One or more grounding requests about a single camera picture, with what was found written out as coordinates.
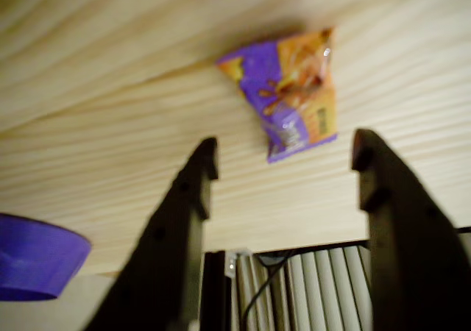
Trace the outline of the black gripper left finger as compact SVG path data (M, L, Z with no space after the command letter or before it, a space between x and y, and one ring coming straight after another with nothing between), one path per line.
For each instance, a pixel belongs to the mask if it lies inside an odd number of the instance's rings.
M180 169L87 330L188 330L199 318L217 146L215 137L204 139Z

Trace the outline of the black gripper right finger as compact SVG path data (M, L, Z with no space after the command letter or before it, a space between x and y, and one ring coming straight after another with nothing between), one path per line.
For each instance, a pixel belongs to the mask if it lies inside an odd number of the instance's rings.
M352 169L369 221L372 328L469 330L470 261L415 173L371 129L357 129Z

